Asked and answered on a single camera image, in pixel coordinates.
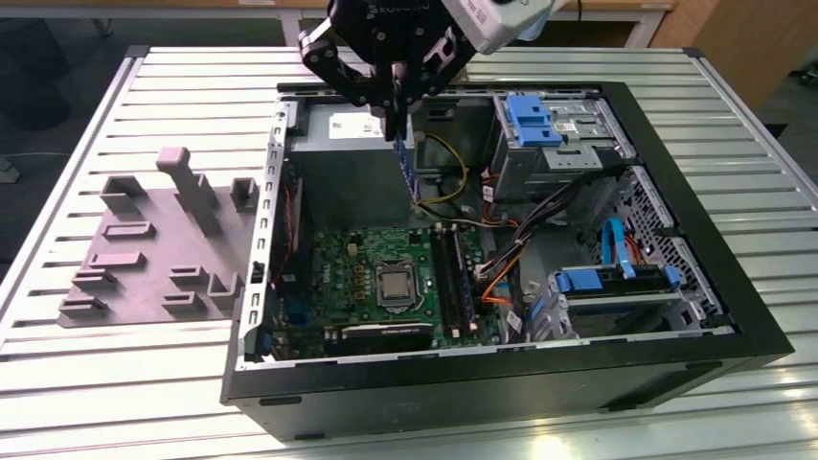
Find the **green circuit board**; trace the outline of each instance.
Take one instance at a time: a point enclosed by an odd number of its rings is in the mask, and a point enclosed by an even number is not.
[[[460,232],[460,241],[467,264],[479,264],[483,261],[483,253],[473,228]],[[397,263],[408,263],[413,268],[416,302],[411,309],[393,313],[379,306],[376,270],[379,264]],[[433,325],[433,348],[492,344],[499,334],[492,314],[477,316],[477,330],[473,335],[457,338],[445,336],[440,324],[435,284],[428,228],[316,233],[313,289],[309,301],[311,328],[291,336],[293,348],[299,349],[299,358],[321,356],[321,335],[317,327],[337,324],[408,320]]]

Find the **cpu socket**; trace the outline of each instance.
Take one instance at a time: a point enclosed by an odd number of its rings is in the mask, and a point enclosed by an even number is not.
[[[379,307],[400,314],[416,305],[412,262],[380,262],[375,266]]]

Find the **black computer case frame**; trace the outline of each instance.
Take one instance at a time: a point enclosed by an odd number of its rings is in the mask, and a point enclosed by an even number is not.
[[[600,338],[587,346],[521,347],[491,355],[237,371],[237,311],[221,401],[236,405],[280,440],[650,407],[718,376],[755,369],[792,353],[625,84],[513,81],[451,89],[576,87],[597,89],[611,106],[727,311],[711,320],[732,325],[736,333],[629,342]],[[279,90],[327,93],[315,84]]]

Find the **motherboard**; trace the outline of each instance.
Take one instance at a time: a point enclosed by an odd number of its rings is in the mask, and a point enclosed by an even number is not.
[[[439,284],[461,281],[459,271],[449,270],[440,255],[443,237],[456,240],[460,272],[471,273],[471,267],[484,258],[472,227],[315,234],[312,293],[308,299],[285,299],[284,305],[293,358],[333,356],[332,343],[348,342],[351,337],[379,337],[377,349],[367,348],[377,353],[407,346],[424,348],[416,343],[424,338],[431,340],[431,350],[499,343],[496,315],[492,310],[477,312],[473,308],[469,288],[468,298],[445,300],[455,289]],[[457,286],[469,286],[464,281]],[[389,334],[395,337],[391,343],[383,341]]]

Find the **ram slot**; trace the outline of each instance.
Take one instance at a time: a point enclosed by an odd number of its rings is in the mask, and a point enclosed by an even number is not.
[[[457,231],[433,227],[431,236],[440,319],[445,335],[456,338],[476,330],[469,273]]]

